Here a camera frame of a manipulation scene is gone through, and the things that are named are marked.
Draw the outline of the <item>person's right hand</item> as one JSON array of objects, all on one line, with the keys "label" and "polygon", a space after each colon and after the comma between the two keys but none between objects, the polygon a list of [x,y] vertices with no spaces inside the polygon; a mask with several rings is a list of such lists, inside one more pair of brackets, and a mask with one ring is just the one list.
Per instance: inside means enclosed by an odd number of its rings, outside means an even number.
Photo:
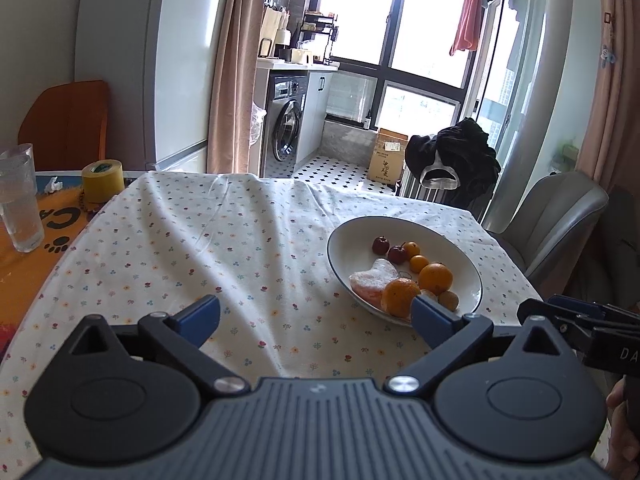
[{"label": "person's right hand", "polygon": [[606,397],[606,405],[612,410],[612,417],[605,470],[613,479],[634,480],[639,474],[639,441],[627,422],[624,391],[625,379],[621,379]]}]

